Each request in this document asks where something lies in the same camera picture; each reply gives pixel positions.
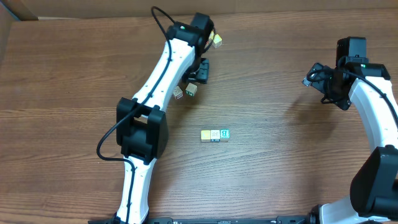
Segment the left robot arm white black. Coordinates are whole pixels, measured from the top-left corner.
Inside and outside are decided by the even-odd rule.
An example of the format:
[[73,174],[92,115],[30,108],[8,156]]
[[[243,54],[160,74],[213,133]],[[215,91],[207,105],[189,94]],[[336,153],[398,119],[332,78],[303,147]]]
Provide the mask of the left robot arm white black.
[[166,111],[180,82],[206,84],[209,61],[202,57],[215,26],[196,13],[190,24],[174,22],[166,31],[164,51],[144,86],[116,107],[116,142],[125,173],[123,196],[114,223],[145,223],[148,194],[156,160],[169,139]]

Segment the tan wooden block blue side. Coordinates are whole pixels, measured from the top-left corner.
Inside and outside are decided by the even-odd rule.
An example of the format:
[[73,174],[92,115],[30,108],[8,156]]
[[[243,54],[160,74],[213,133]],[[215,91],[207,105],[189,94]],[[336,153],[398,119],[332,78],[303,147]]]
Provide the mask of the tan wooden block blue side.
[[221,139],[221,134],[220,134],[220,130],[217,129],[213,129],[210,131],[210,140],[211,142],[220,142]]

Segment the green wooden block letter B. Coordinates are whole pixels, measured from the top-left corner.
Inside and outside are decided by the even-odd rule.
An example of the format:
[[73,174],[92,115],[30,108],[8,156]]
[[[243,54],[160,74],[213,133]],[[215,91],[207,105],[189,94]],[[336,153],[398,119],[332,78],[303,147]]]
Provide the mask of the green wooden block letter B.
[[220,141],[229,141],[230,140],[230,130],[229,129],[221,129],[220,130]]

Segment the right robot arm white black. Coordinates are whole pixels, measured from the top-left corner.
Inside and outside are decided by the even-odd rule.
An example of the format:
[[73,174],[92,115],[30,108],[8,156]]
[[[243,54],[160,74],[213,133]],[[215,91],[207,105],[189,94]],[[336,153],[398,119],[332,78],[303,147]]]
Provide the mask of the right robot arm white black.
[[370,63],[364,37],[336,45],[336,66],[315,63],[302,83],[323,93],[321,103],[355,105],[370,156],[351,181],[349,195],[317,205],[303,223],[383,223],[397,220],[397,103],[385,65]]

